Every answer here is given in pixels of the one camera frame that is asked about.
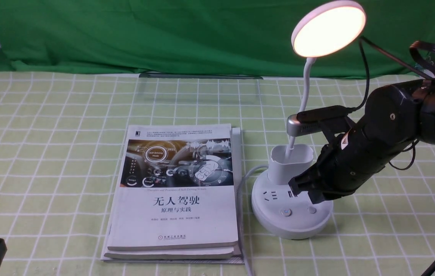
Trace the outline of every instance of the power cord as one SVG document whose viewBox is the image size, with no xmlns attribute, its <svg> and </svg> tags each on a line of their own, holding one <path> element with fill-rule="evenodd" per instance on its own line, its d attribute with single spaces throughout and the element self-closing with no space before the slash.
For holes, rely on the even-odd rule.
<svg viewBox="0 0 435 276">
<path fill-rule="evenodd" d="M 248 254 L 246 252 L 245 246 L 244 246 L 244 223 L 243 223 L 243 187 L 246 185 L 246 181 L 249 179 L 249 177 L 255 172 L 258 171 L 261 168 L 268 168 L 268 165 L 259 165 L 256 167 L 251 168 L 246 175 L 241 179 L 240 185 L 238 186 L 237 191 L 237 205 L 238 205 L 238 224 L 240 227 L 238 227 L 238 244 L 240 247 L 241 255 L 243 256 L 243 260 L 245 263 L 245 269 L 248 274 L 248 276 L 254 276 L 253 270 L 251 268 L 250 262 L 248 261 Z"/>
</svg>

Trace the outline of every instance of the green and white grid tablecloth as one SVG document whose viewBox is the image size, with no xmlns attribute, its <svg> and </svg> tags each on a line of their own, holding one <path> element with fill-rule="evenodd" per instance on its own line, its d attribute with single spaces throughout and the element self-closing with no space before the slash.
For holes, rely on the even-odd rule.
<svg viewBox="0 0 435 276">
<path fill-rule="evenodd" d="M 374 79 L 371 90 L 411 79 Z M 364 81 L 314 80 L 309 108 L 358 105 Z M 244 169 L 286 144 L 301 80 L 168 80 L 0 73 L 0 237 L 5 276 L 245 276 L 242 265 L 105 264 L 98 260 L 128 124 L 231 123 L 244 129 Z M 363 111 L 356 112 L 357 120 Z M 326 139 L 298 143 L 319 153 Z M 405 166 L 406 152 L 395 165 Z M 408 171 L 386 168 L 335 201 L 317 237 L 281 240 L 245 199 L 245 243 L 257 276 L 420 275 L 435 258 L 435 147 Z"/>
</svg>

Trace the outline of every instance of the blue power button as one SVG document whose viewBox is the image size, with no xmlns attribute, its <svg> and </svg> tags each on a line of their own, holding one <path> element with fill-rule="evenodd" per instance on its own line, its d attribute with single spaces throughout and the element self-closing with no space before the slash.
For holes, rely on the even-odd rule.
<svg viewBox="0 0 435 276">
<path fill-rule="evenodd" d="M 291 210 L 289 208 L 282 208 L 282 210 L 280 210 L 280 213 L 284 216 L 284 217 L 288 217 L 291 215 Z"/>
</svg>

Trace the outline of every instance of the green backdrop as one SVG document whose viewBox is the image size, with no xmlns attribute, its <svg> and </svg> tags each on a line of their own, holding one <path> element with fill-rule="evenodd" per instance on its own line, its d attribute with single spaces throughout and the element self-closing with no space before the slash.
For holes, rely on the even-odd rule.
<svg viewBox="0 0 435 276">
<path fill-rule="evenodd" d="M 0 0 L 0 71 L 302 76 L 291 32 L 320 0 Z M 435 43 L 435 0 L 359 0 L 363 35 L 407 62 Z M 372 76 L 406 73 L 365 46 Z M 357 44 L 317 77 L 364 77 Z"/>
</svg>

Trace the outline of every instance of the lamp base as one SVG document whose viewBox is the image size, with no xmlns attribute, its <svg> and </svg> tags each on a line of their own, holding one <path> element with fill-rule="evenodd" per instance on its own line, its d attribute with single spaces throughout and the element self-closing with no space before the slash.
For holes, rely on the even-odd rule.
<svg viewBox="0 0 435 276">
<path fill-rule="evenodd" d="M 252 208 L 260 224 L 274 235 L 288 240 L 307 239 L 319 234 L 333 212 L 333 201 L 312 204 L 306 192 L 294 196 L 289 185 L 277 185 L 269 170 L 256 179 Z"/>
</svg>

